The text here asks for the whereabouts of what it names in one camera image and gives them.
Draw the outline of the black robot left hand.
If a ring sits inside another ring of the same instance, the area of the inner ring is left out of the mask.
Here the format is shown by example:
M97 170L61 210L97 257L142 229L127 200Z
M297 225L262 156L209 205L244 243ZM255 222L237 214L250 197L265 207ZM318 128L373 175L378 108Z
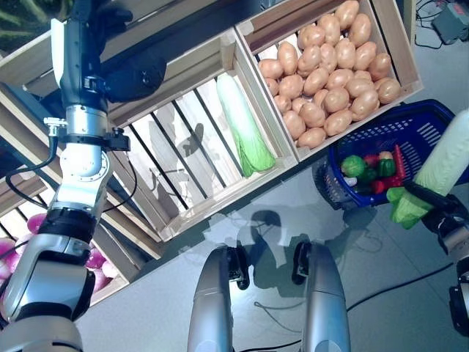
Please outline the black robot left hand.
M161 86L166 60L149 49L102 70L100 55L106 42L127 30L133 13L104 7L104 1L74 1L65 21L51 20L53 71L62 105L82 105L108 111L108 103L148 97Z

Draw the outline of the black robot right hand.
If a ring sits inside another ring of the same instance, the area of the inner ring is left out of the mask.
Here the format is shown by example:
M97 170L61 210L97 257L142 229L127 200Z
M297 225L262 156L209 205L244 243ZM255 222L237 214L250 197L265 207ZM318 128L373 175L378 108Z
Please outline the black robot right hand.
M468 209L453 194L443 196L413 181L405 183L405 190L432 206L421 220L429 231L441 238L468 225Z

